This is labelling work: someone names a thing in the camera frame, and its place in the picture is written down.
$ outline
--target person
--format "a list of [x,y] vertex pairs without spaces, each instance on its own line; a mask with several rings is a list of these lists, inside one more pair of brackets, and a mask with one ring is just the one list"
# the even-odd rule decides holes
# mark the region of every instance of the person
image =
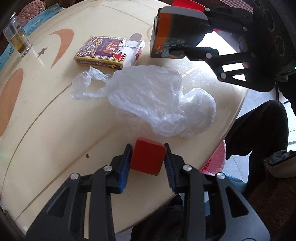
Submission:
[[[283,104],[270,100],[239,117],[227,134],[225,142],[226,159],[232,155],[246,156],[251,153],[248,183],[243,192],[248,199],[266,179],[263,160],[273,153],[287,150],[288,117]],[[182,228],[183,201],[177,195],[167,205],[134,226],[131,241],[175,241],[178,240]]]

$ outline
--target circular hole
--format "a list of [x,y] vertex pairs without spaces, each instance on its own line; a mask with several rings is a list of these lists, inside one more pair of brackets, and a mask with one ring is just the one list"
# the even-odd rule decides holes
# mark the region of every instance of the circular hole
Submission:
[[260,2],[259,2],[259,0],[254,0],[254,2],[255,2],[255,4],[256,4],[257,7],[260,7]]
[[284,56],[285,54],[285,45],[280,36],[276,37],[276,48],[280,56]]
[[268,27],[269,31],[273,31],[274,30],[274,20],[272,18],[272,15],[269,13],[269,11],[267,9],[264,9],[263,16],[264,16],[264,20],[267,23],[267,27]]

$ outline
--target table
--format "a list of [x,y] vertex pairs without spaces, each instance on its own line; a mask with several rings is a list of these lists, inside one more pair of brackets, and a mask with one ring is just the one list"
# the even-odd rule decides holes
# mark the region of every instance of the table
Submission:
[[[127,144],[108,99],[70,98],[72,79],[87,69],[76,65],[73,56],[91,35],[143,34],[146,47],[137,64],[172,67],[183,76],[185,92],[200,87],[214,97],[216,119],[208,131],[191,140],[156,141],[168,142],[174,154],[201,168],[226,136],[247,90],[219,82],[204,62],[150,58],[154,16],[163,6],[157,0],[83,1],[35,30],[30,35],[33,49],[22,60],[13,53],[1,70],[0,108],[13,109],[9,122],[0,111],[1,201],[22,231],[71,173],[95,172],[122,154]],[[215,32],[200,45],[217,48],[220,54],[235,52]],[[112,195],[115,232],[133,226],[172,196],[164,166],[158,176],[131,170],[124,192]]]

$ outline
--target red box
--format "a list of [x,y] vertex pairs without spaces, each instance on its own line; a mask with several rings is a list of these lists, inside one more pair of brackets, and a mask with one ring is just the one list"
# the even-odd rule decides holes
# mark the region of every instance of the red box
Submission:
[[163,144],[139,137],[133,149],[131,169],[157,176],[166,151]]

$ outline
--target crumpled plastic bag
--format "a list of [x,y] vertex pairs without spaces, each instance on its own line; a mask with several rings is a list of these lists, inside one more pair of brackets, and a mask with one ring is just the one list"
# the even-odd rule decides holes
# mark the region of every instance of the crumpled plastic bag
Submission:
[[[91,67],[87,73],[79,74],[73,80],[71,96],[74,99],[108,97],[111,105],[149,123],[157,135],[191,137],[207,130],[215,118],[214,98],[199,88],[183,96],[182,77],[171,68],[126,67],[110,79],[98,71]],[[103,80],[106,86],[88,93],[84,85],[89,85],[92,77]]]

